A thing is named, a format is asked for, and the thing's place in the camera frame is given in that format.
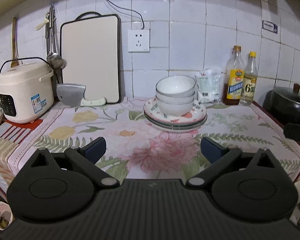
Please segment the cooking wine bottle yellow label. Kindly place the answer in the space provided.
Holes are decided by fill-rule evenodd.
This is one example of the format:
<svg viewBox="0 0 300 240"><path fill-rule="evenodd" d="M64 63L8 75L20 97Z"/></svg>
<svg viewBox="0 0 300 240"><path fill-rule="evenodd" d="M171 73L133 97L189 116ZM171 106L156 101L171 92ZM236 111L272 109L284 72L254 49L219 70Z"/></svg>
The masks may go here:
<svg viewBox="0 0 300 240"><path fill-rule="evenodd" d="M222 102L225 105L238 105L243 87L245 64L241 57L241 46L234 46L232 57L226 64Z"/></svg>

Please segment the pink rabbit carrot plate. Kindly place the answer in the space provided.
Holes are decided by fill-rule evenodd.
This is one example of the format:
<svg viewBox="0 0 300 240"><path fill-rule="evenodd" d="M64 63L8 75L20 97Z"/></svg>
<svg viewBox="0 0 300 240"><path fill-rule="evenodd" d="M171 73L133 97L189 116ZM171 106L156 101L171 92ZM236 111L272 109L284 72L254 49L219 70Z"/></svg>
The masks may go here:
<svg viewBox="0 0 300 240"><path fill-rule="evenodd" d="M207 110L204 105L199 104L197 100L194 100L191 111L183 114L182 116L171 116L163 114L156 102L157 98L151 98L147 100L143 106L144 112L157 121L165 123L179 123L186 124L193 121L199 121L207 115Z"/></svg>

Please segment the black wok with lid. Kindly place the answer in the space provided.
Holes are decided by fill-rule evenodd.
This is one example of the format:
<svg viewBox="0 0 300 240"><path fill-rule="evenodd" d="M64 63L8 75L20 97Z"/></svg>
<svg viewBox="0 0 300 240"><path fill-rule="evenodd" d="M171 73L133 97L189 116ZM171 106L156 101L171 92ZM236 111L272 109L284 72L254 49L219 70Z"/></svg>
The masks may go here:
<svg viewBox="0 0 300 240"><path fill-rule="evenodd" d="M300 125L300 85L274 87L266 94L262 107L282 125Z"/></svg>

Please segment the white rice cooker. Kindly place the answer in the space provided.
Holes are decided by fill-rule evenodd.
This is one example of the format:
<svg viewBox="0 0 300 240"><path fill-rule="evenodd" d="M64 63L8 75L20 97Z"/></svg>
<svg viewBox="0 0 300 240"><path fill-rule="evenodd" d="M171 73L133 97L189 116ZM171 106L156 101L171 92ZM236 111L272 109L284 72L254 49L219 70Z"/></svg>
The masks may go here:
<svg viewBox="0 0 300 240"><path fill-rule="evenodd" d="M41 57L21 58L26 60L37 62L0 70L0 105L5 118L17 124L34 122L54 102L53 67Z"/></svg>

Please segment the white salt bag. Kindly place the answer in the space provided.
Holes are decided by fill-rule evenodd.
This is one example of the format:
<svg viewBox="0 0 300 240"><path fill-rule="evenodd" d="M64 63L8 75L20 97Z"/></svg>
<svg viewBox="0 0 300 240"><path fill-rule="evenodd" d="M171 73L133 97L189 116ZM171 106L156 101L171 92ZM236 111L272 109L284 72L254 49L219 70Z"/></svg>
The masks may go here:
<svg viewBox="0 0 300 240"><path fill-rule="evenodd" d="M204 69L196 75L200 103L215 103L220 100L220 80L219 68Z"/></svg>

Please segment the white sun plate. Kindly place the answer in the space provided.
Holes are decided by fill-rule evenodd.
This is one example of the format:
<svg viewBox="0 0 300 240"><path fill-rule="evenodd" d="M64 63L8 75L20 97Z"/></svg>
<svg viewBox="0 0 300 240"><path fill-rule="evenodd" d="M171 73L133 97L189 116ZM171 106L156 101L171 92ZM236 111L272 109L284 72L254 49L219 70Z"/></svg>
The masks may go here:
<svg viewBox="0 0 300 240"><path fill-rule="evenodd" d="M205 124L207 120L207 116L202 120L199 121L195 124L191 124L191 125L185 125L185 126L180 126L180 125L164 125L164 124L160 124L158 122L155 121L151 121L151 120L147 120L148 124L153 125L155 128L160 129L162 131L165 132L173 132L173 133L186 133L186 132L191 132L194 130L199 129L200 127L203 126L203 124Z"/></svg>

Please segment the paper cup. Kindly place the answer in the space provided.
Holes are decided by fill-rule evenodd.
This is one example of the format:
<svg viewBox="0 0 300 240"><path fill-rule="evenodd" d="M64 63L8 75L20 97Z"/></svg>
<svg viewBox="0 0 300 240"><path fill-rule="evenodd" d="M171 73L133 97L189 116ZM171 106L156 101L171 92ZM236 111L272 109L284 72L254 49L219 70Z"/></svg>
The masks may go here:
<svg viewBox="0 0 300 240"><path fill-rule="evenodd" d="M0 202L0 230L5 230L14 221L12 210L5 202Z"/></svg>

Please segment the wooden spatula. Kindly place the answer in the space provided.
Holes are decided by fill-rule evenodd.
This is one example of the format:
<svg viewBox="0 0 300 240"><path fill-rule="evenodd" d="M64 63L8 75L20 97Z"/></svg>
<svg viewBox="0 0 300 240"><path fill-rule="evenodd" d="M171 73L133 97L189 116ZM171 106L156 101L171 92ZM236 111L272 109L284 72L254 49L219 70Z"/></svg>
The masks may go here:
<svg viewBox="0 0 300 240"><path fill-rule="evenodd" d="M12 62L11 68L18 66L19 63L19 55L18 55L18 47L17 47L17 29L18 29L18 19L16 17L13 18L12 21Z"/></svg>

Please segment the white ribbed bowl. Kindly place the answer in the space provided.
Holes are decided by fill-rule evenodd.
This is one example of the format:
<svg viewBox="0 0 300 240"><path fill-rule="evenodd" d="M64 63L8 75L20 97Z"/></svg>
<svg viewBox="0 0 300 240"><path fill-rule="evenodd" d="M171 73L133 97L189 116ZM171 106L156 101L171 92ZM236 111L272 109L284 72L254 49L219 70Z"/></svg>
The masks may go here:
<svg viewBox="0 0 300 240"><path fill-rule="evenodd" d="M175 104L175 103L165 103L160 100L156 100L160 111L163 114L171 116L182 116L183 114L191 111L194 100L189 103Z"/></svg>
<svg viewBox="0 0 300 240"><path fill-rule="evenodd" d="M189 95L164 95L156 92L156 98L167 104L182 105L191 103L194 101L195 92Z"/></svg>

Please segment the cream cutting board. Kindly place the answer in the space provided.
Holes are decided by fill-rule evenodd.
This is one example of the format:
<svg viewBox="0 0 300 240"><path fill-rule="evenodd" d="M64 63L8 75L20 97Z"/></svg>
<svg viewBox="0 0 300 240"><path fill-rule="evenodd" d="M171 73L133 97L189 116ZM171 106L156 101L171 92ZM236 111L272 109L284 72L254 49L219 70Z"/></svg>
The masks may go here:
<svg viewBox="0 0 300 240"><path fill-rule="evenodd" d="M60 52L66 61L64 83L85 86L85 98L118 103L120 94L120 17L90 16L60 28Z"/></svg>

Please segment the floral table cloth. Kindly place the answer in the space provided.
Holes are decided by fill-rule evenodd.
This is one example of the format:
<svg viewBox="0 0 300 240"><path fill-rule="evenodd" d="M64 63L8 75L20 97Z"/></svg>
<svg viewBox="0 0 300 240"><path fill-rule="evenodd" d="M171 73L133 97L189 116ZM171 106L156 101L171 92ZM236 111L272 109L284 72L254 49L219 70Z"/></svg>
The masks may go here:
<svg viewBox="0 0 300 240"><path fill-rule="evenodd" d="M158 129L144 113L142 99L125 99L116 105L70 108L55 105L44 121L8 159L17 174L36 149L63 152L83 147L98 137L106 140L106 153L97 166L118 180L125 178L180 178L187 180L210 163L200 141L208 137L225 147L245 152L267 148L291 179L300 173L300 146L283 135L257 106L207 106L207 121L190 132Z"/></svg>

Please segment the blue wall sticker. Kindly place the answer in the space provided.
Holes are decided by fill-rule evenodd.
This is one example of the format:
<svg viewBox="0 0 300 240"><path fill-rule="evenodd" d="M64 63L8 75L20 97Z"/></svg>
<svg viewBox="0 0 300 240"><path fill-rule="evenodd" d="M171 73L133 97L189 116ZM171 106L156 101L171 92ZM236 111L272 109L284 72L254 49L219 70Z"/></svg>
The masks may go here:
<svg viewBox="0 0 300 240"><path fill-rule="evenodd" d="M266 20L262 21L262 29L267 30L271 33L278 33L278 26L275 23Z"/></svg>

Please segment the white vinegar bottle yellow cap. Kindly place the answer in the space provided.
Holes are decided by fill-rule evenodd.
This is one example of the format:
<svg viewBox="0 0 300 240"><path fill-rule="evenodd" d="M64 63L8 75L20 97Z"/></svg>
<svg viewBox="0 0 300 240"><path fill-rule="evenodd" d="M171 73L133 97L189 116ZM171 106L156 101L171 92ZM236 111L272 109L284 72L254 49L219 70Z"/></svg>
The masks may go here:
<svg viewBox="0 0 300 240"><path fill-rule="evenodd" d="M256 65L256 52L249 53L247 66L244 70L243 88L241 91L241 98L239 103L244 106L251 105L256 89L258 76L258 67Z"/></svg>

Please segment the white bowl black rim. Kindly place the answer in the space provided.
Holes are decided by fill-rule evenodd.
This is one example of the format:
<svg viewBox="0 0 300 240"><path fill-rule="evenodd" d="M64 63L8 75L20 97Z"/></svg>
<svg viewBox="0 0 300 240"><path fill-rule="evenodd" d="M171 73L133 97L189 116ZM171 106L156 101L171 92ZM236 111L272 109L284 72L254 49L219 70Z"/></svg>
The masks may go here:
<svg viewBox="0 0 300 240"><path fill-rule="evenodd" d="M196 81L186 75L169 76L161 79L155 86L157 93L174 98L191 96L194 93Z"/></svg>

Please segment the white wall socket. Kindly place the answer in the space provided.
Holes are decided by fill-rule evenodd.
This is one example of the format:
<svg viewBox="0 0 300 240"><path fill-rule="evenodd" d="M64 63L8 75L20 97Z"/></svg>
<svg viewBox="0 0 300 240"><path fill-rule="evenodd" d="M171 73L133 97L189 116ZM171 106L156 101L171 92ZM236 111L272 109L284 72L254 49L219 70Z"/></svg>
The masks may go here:
<svg viewBox="0 0 300 240"><path fill-rule="evenodd" d="M149 30L128 31L128 51L130 53L147 53L150 51Z"/></svg>

